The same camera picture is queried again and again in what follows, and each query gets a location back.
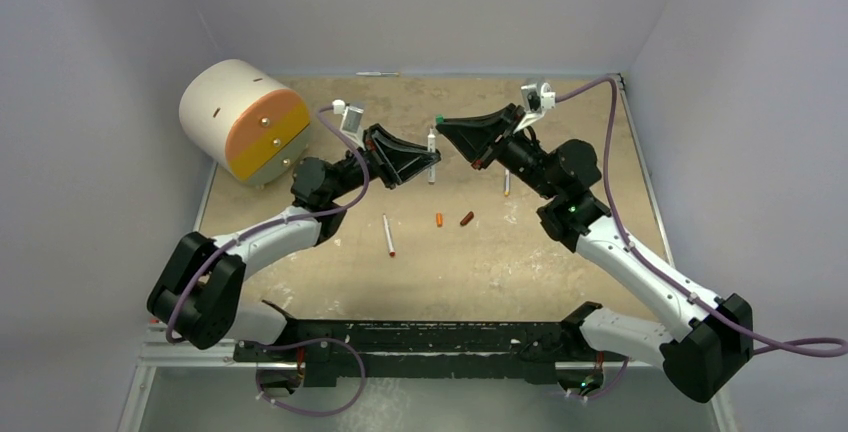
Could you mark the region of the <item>white pen grey tip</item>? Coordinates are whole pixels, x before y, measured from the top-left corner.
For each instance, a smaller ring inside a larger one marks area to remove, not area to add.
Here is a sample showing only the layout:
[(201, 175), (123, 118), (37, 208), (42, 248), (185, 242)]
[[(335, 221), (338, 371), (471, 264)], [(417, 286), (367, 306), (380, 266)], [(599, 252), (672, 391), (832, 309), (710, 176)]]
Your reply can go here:
[[(427, 147), (428, 152), (431, 152), (431, 153), (437, 152), (436, 135), (435, 135), (435, 130), (434, 130), (433, 127), (429, 128), (429, 131), (428, 131), (428, 134), (427, 134), (426, 147)], [(429, 185), (434, 185), (435, 181), (436, 181), (436, 170), (435, 170), (435, 164), (432, 163), (427, 169), (427, 183)]]

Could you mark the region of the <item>white pen orange tip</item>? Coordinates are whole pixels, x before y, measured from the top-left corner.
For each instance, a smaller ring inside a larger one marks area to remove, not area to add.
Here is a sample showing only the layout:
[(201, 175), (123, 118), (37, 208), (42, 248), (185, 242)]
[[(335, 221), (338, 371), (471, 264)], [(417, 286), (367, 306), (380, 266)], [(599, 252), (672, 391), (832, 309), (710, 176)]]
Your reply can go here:
[(396, 71), (358, 71), (358, 77), (400, 77), (401, 73)]

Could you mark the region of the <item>white pen red tip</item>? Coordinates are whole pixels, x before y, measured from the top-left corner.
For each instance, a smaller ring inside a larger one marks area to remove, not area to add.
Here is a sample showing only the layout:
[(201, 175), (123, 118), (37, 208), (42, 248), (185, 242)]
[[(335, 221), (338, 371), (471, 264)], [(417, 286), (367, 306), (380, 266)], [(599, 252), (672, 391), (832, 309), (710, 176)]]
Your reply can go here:
[(384, 229), (384, 234), (385, 234), (385, 239), (386, 239), (386, 244), (387, 244), (388, 255), (390, 257), (395, 257), (396, 256), (396, 248), (395, 248), (394, 241), (393, 241), (390, 221), (389, 221), (389, 218), (387, 217), (386, 214), (382, 215), (382, 222), (383, 222), (383, 229)]

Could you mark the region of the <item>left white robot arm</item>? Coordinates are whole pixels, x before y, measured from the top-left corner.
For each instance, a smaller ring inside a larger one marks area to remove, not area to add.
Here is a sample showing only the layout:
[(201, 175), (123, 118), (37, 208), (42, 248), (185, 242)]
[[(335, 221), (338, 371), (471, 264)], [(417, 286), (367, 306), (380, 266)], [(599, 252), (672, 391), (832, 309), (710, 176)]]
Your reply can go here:
[(293, 173), (293, 203), (276, 216), (238, 232), (209, 238), (193, 231), (178, 241), (146, 303), (169, 342), (205, 350), (232, 339), (259, 344), (275, 361), (295, 354), (298, 334), (286, 326), (289, 315), (274, 304), (241, 303), (243, 283), (332, 238), (347, 212), (340, 197), (362, 198), (374, 179), (394, 189), (441, 159), (439, 151), (398, 139), (379, 124), (361, 136), (335, 163), (302, 159)]

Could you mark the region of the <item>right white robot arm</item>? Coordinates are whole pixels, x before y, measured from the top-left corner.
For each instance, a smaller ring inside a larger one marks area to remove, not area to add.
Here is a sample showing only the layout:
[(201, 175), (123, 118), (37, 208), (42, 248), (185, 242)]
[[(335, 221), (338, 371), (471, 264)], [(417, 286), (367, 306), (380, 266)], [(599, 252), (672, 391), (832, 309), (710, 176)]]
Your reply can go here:
[(520, 106), (485, 116), (437, 118), (438, 133), (475, 170), (498, 162), (542, 198), (547, 235), (603, 269), (656, 317), (646, 321), (595, 306), (564, 328), (561, 344), (576, 359), (613, 352), (661, 369), (686, 397), (707, 403), (753, 356), (741, 333), (753, 311), (741, 296), (722, 297), (677, 271), (619, 225), (591, 191), (602, 178), (593, 146), (570, 139), (552, 151), (519, 129)]

